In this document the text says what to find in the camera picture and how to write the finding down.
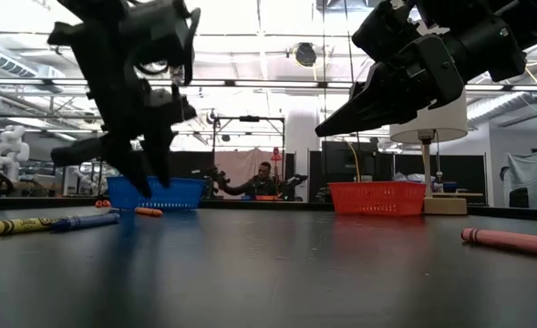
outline orange crayon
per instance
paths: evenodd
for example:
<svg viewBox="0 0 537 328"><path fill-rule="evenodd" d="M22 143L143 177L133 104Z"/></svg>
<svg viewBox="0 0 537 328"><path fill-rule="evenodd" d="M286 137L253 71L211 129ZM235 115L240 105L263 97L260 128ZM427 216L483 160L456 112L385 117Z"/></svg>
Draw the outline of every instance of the orange crayon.
<svg viewBox="0 0 537 328"><path fill-rule="evenodd" d="M460 237L469 242L516 251L537 254L537 236L504 231L487 231L467 228Z"/></svg>
<svg viewBox="0 0 537 328"><path fill-rule="evenodd" d="M149 216L153 216L153 217L157 217L157 218L162 216L162 210L147 209L147 208L136 208L136 209L134 209L134 211L137 214L149 215Z"/></svg>

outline table surface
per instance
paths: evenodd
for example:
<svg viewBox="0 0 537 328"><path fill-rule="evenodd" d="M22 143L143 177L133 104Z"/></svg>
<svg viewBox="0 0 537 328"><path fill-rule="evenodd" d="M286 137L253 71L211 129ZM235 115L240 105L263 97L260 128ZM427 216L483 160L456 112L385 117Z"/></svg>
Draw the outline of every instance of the table surface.
<svg viewBox="0 0 537 328"><path fill-rule="evenodd" d="M467 227L537 234L499 218L197 210L0 237L0 328L537 327L537 257L463 244Z"/></svg>

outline crayon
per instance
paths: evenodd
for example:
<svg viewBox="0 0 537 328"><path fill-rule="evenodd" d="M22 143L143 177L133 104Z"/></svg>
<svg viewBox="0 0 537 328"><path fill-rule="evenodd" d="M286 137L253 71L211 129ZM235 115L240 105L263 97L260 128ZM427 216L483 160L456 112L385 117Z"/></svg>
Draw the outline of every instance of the crayon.
<svg viewBox="0 0 537 328"><path fill-rule="evenodd" d="M460 237L481 245L537 254L537 236L504 231L487 231L467 228Z"/></svg>
<svg viewBox="0 0 537 328"><path fill-rule="evenodd" d="M52 231L71 231L118 223L119 219L120 215L117 213L87 216L83 218L68 218L55 222L49 229Z"/></svg>
<svg viewBox="0 0 537 328"><path fill-rule="evenodd" d="M63 218L31 218L24 220L0 220L0 235L41 231L49 229L49 226Z"/></svg>
<svg viewBox="0 0 537 328"><path fill-rule="evenodd" d="M154 209L147 209L147 208L136 208L136 209L134 209L134 211L137 214L149 215L149 216L154 216L154 217L158 217L158 218L162 216L162 210L154 210Z"/></svg>

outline plastic basket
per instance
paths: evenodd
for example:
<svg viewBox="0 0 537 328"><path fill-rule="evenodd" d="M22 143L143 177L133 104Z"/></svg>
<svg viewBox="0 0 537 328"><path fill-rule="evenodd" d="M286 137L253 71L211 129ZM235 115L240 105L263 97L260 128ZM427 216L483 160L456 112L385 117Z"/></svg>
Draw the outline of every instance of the plastic basket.
<svg viewBox="0 0 537 328"><path fill-rule="evenodd" d="M422 213L426 186L405 181L329 183L335 212L416 216Z"/></svg>
<svg viewBox="0 0 537 328"><path fill-rule="evenodd" d="M152 197L145 198L124 177L108 178L108 195L112 207L133 210L146 207L159 210L197 209L203 193L204 180L170 180L170 188L164 189L156 177L148 177Z"/></svg>

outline person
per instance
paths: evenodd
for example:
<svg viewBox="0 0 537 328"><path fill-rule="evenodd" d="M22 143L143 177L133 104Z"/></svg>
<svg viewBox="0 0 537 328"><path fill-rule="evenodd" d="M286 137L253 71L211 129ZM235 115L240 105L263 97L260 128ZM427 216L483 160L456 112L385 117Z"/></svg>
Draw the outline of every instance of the person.
<svg viewBox="0 0 537 328"><path fill-rule="evenodd" d="M275 177L270 176L271 165L262 162L258 168L258 174L238 187L230 187L227 183L218 183L219 189L228 195L238 196L278 196L282 193L282 184Z"/></svg>

